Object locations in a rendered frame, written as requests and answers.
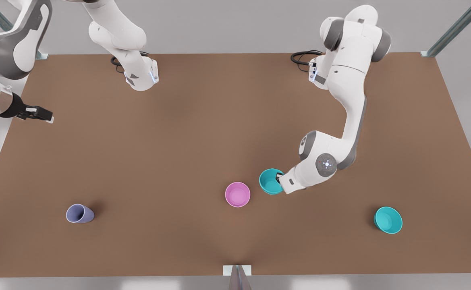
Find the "pink bowl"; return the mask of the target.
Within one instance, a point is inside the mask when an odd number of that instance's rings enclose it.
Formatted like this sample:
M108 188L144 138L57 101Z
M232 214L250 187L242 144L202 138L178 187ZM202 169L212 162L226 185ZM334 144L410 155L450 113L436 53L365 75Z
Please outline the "pink bowl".
M225 200L233 207L243 207L250 201L249 187L242 182L230 183L225 189Z

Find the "purple cup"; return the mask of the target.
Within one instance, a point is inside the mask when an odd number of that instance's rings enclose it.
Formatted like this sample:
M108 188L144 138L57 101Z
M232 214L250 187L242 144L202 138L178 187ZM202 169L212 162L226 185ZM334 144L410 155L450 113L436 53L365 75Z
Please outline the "purple cup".
M95 218L95 213L82 204L73 204L66 210L66 220L70 223L88 223Z

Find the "teal blue bowl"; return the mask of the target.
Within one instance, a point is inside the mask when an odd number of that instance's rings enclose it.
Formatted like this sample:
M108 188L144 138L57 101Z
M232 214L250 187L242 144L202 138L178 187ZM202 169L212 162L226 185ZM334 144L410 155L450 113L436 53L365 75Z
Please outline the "teal blue bowl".
M396 234L403 227L403 219L400 213L389 206L379 208L373 217L375 226L387 234Z
M261 189L269 195L277 195L283 191L281 184L275 180L277 172L282 171L270 168L264 170L259 176L259 185L261 186Z

